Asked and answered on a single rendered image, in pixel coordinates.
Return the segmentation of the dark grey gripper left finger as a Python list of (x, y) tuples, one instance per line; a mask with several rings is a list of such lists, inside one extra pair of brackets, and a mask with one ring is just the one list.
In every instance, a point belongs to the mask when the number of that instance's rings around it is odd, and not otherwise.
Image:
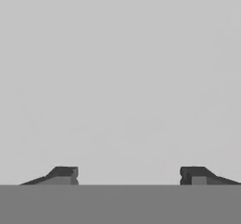
[(78, 167), (54, 167), (47, 175), (28, 181), (24, 185), (79, 185)]

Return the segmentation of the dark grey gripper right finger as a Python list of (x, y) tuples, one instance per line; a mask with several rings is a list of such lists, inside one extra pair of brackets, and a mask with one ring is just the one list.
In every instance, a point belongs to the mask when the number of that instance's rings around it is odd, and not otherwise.
[(216, 176), (216, 174), (206, 167), (181, 167), (180, 175), (180, 185), (241, 185), (239, 182)]

